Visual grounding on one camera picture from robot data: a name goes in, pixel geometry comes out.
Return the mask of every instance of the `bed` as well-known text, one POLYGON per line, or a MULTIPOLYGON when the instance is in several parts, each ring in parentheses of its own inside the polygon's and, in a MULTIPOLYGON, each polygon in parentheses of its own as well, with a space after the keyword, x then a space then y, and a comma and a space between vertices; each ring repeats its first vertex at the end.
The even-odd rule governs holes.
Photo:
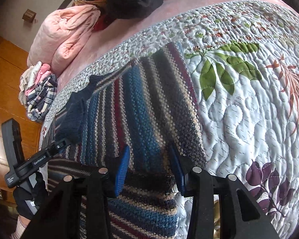
MULTIPOLYGON (((93 33, 58 79, 41 143, 90 75, 168 42, 184 49, 206 170, 237 175, 288 238, 299 224, 299 15, 281 0, 165 0, 142 21, 116 20, 93 33)), ((176 201, 176 238, 186 238, 192 200, 177 193, 176 201)))

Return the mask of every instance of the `pink cloth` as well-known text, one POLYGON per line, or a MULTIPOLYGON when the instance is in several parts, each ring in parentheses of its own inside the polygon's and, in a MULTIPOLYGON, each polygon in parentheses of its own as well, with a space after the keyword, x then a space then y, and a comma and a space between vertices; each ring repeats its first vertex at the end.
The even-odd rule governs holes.
POLYGON ((51 71, 50 70, 50 66, 48 64, 43 64, 41 67, 40 67, 40 70, 39 72, 37 73, 37 76, 35 78, 35 81, 34 81, 34 85, 25 91, 25 95, 28 96, 28 94, 35 88, 35 86, 40 82, 42 81, 44 78, 46 78, 47 76, 49 76, 51 74, 51 71))
MULTIPOLYGON (((58 78, 58 92, 61 91, 63 87, 87 65, 94 62, 97 58, 105 54, 107 51, 117 46, 121 42, 127 40, 139 31, 153 24, 176 16, 179 13, 227 1, 235 0, 164 0, 163 5, 144 20, 115 20, 105 30, 98 31, 91 35, 88 42, 77 55, 77 57, 58 78)), ((260 1, 267 1, 270 3, 282 5, 294 11, 282 0, 260 1)))
POLYGON ((52 12, 42 23, 27 59, 28 67, 42 61, 59 76, 91 35, 100 11, 81 5, 52 12))

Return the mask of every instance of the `hand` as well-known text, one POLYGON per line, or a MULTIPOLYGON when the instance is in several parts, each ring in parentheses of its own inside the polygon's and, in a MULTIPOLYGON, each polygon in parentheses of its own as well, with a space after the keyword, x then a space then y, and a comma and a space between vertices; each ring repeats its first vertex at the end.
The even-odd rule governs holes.
POLYGON ((40 172, 36 172, 35 179, 37 183, 31 190, 31 193, 29 193, 22 187, 16 187, 13 193, 15 201, 17 203, 17 211, 19 215, 29 220, 31 220, 34 215, 25 200, 34 201, 34 204, 39 207, 48 196, 46 185, 40 172))

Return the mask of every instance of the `plaid scarf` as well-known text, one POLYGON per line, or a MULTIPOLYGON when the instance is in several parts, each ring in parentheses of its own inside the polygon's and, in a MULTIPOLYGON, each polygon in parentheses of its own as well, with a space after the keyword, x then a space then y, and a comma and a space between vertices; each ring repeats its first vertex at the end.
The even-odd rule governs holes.
POLYGON ((28 94, 26 98, 27 117, 30 120, 36 122, 44 120, 57 95, 57 86, 57 77, 55 74, 51 74, 39 82, 28 94))
MULTIPOLYGON (((49 190, 64 175, 85 177, 93 166, 109 167, 107 157, 130 146, 123 191, 108 203, 115 238, 174 237, 175 180, 166 151, 170 141, 197 166, 205 166, 196 97, 180 50, 169 43, 118 71, 91 76, 88 87, 71 94, 43 140, 45 147, 55 136, 62 138, 69 123, 73 131, 82 126, 81 142, 49 161, 49 190)), ((80 236, 86 238, 86 197, 81 206, 80 236)))

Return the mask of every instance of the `wooden floor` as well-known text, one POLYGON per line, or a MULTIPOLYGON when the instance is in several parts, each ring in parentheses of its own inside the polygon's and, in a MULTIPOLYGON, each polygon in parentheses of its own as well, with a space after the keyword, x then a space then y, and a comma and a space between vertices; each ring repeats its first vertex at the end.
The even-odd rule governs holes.
POLYGON ((22 136, 22 148, 25 158, 29 158, 38 150, 41 125, 28 120, 26 109, 18 100, 19 79, 27 69, 28 53, 11 42, 0 37, 0 189, 8 189, 4 175, 9 171, 1 134, 1 124, 14 118, 19 122, 22 136))

